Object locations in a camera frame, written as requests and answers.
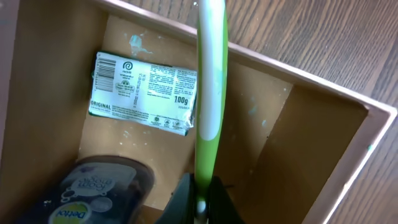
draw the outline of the green and yellow logo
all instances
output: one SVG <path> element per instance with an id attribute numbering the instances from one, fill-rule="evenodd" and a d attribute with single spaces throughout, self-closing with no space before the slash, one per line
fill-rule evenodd
<path id="1" fill-rule="evenodd" d="M 58 207 L 50 216 L 49 224 L 79 224 L 91 216 L 91 208 L 85 202 L 72 202 Z"/>

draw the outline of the dark bottle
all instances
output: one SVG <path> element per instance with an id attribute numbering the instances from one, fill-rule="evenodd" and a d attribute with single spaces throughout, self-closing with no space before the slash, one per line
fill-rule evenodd
<path id="1" fill-rule="evenodd" d="M 134 223 L 153 184 L 153 172 L 140 162 L 88 157 L 16 223 Z"/>

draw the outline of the box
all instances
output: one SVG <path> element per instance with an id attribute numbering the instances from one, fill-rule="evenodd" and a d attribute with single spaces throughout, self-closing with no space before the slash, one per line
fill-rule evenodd
<path id="1" fill-rule="evenodd" d="M 90 72 L 99 50 L 194 70 L 196 30 L 118 0 L 10 1 L 1 10 L 11 22 L 0 27 L 0 219 L 18 216 L 77 158 L 106 154 L 154 170 L 141 217 L 152 223 L 193 171 L 195 131 L 89 116 Z M 229 43 L 215 175 L 246 223 L 326 223 L 396 114 Z"/>

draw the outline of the wooden floor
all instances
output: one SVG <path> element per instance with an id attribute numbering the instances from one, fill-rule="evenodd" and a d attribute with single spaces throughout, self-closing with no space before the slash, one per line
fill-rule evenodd
<path id="1" fill-rule="evenodd" d="M 130 2 L 196 26 L 200 1 Z M 398 107 L 397 0 L 229 0 L 227 11 L 230 41 Z M 397 121 L 330 223 L 398 223 Z"/>

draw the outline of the swirl logo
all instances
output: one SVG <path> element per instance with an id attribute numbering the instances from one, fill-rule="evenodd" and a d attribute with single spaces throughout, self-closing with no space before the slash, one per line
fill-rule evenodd
<path id="1" fill-rule="evenodd" d="M 131 62 L 124 62 L 123 63 L 123 68 L 125 68 L 127 70 L 131 70 L 132 69 L 132 63 Z"/>

